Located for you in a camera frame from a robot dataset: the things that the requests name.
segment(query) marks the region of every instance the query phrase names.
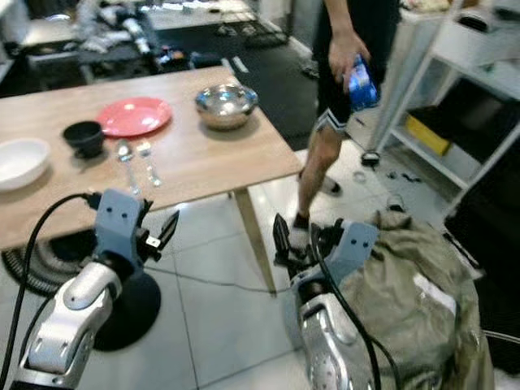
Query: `stainless steel bowl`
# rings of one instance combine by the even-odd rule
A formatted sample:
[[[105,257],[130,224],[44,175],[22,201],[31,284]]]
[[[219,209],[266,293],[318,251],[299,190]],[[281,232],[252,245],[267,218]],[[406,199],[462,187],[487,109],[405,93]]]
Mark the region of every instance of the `stainless steel bowl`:
[[[248,121],[258,105],[258,95],[240,85],[223,84],[204,89],[195,102],[206,126],[224,132]]]

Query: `wooden table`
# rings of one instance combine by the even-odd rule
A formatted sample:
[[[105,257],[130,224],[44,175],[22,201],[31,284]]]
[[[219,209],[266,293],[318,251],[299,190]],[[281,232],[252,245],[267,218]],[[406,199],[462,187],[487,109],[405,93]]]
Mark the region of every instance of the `wooden table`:
[[[168,102],[174,118],[162,131],[148,136],[162,186],[153,188],[145,162],[141,158],[132,160],[143,197],[153,200],[152,210],[158,210],[234,192],[266,285],[274,291],[269,259],[247,187],[294,174],[301,164],[259,109],[235,132],[213,132],[204,126],[193,102],[197,92],[229,82],[236,82],[231,73],[224,67],[214,67],[2,99],[0,142],[21,137],[47,141],[51,168],[28,187],[0,193],[0,249],[24,245],[44,210],[63,196],[128,189],[125,168],[115,157],[114,140],[106,141],[107,157],[85,164],[72,157],[61,133],[70,124],[95,119],[104,106],[114,101],[150,96]],[[91,228],[94,217],[81,201],[73,201],[53,214],[40,238]]]

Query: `person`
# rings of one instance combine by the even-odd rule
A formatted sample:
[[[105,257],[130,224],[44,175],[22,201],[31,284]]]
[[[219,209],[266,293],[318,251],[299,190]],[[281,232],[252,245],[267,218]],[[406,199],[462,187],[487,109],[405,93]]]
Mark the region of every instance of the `person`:
[[[309,153],[299,175],[298,210],[289,240],[304,249],[309,240],[310,205],[320,189],[340,196],[341,187],[326,176],[338,159],[341,142],[348,138],[351,114],[348,80],[360,54],[379,87],[399,21],[399,0],[323,0],[314,42],[318,61],[318,120],[309,142]]]

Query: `person's hand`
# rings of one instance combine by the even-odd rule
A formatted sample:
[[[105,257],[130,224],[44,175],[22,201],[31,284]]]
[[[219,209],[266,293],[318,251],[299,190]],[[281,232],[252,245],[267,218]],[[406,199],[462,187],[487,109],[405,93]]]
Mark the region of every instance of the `person's hand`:
[[[333,35],[328,62],[331,66],[332,75],[336,79],[336,83],[343,84],[345,93],[347,93],[349,86],[349,76],[352,72],[354,60],[358,54],[366,61],[370,61],[370,52],[366,48],[365,43],[354,31],[339,32]]]

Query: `yellow box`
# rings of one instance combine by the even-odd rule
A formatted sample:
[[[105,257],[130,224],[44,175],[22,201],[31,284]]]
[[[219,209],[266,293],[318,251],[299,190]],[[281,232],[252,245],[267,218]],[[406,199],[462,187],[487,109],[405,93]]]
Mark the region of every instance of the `yellow box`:
[[[448,152],[451,142],[445,140],[441,136],[438,136],[435,132],[430,130],[428,126],[426,126],[417,118],[414,118],[412,115],[408,115],[408,119],[406,120],[406,128],[411,135],[420,140],[439,156],[444,156],[446,152]]]

